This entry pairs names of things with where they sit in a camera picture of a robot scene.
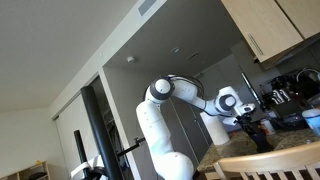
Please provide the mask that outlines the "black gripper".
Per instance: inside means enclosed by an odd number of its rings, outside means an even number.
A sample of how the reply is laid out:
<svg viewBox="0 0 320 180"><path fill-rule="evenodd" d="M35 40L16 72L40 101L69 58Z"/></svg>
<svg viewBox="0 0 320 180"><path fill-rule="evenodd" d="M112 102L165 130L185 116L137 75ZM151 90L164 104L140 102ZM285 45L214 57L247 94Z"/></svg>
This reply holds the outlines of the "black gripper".
<svg viewBox="0 0 320 180"><path fill-rule="evenodd" d="M256 135L259 132L257 124L252 121L251 116L248 114L237 116L236 123L239 124L245 132L250 132L250 135Z"/></svg>

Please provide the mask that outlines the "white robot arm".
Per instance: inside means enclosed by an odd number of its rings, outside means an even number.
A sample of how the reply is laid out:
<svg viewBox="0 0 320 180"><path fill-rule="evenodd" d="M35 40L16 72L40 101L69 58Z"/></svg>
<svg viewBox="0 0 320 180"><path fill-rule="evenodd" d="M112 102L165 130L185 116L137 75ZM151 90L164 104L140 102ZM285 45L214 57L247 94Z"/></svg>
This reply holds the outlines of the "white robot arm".
<svg viewBox="0 0 320 180"><path fill-rule="evenodd" d="M146 88L143 101L136 107L136 115L153 167L164 180L192 180L194 164L185 153L175 149L173 127L168 115L162 112L162 105L172 97L201 110L200 117L217 145L230 140L218 116L228 113L224 122L235 125L239 117L252 113L256 106L254 103L244 103L231 86L223 87L213 99L205 100L198 94L192 80L177 75L157 78Z"/></svg>

